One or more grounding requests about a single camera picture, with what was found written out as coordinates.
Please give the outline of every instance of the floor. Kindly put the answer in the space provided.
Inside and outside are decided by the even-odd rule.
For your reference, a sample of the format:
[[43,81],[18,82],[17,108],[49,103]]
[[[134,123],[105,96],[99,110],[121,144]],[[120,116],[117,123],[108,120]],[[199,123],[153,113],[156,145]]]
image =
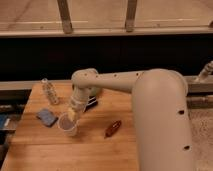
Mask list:
[[[123,28],[127,0],[68,0],[74,28]],[[138,0],[136,27],[207,26],[212,0]],[[61,29],[57,0],[1,0],[0,31]]]

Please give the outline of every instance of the black object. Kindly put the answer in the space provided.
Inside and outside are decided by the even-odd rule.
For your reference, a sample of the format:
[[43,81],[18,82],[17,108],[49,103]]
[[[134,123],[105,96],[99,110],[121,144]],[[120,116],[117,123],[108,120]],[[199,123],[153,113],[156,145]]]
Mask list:
[[89,97],[89,101],[88,101],[88,104],[86,106],[85,111],[87,111],[88,109],[90,109],[90,108],[92,108],[94,106],[97,106],[97,105],[98,105],[98,101],[97,101],[96,97],[95,96],[91,96],[91,97]]

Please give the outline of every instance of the black wall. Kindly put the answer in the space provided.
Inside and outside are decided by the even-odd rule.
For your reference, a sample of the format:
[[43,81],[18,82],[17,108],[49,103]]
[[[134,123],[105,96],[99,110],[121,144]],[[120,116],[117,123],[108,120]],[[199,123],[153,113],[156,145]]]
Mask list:
[[213,60],[213,34],[127,37],[2,38],[0,81],[69,79],[99,72],[168,68],[198,74]]

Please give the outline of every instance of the screw hole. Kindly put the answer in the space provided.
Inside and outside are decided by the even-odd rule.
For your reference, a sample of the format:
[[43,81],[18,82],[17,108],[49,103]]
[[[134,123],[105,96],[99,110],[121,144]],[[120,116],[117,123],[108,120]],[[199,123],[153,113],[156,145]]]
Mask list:
[[189,149],[190,149],[190,146],[189,146],[189,145],[183,147],[183,150],[185,150],[185,151],[187,151],[187,150],[189,150]]
[[180,111],[178,111],[178,113],[179,113],[180,115],[183,115],[183,114],[185,113],[185,111],[184,111],[184,110],[180,110]]

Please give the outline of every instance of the metal bar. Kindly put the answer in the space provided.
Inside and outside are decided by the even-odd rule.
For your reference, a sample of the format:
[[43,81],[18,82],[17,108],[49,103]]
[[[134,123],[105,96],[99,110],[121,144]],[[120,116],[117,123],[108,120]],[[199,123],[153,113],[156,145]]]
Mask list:
[[127,32],[134,30],[137,0],[128,0],[125,28]]
[[67,0],[57,0],[57,1],[58,1],[60,16],[61,16],[63,31],[65,34],[70,34],[72,33],[73,29],[72,29],[72,23],[71,23]]

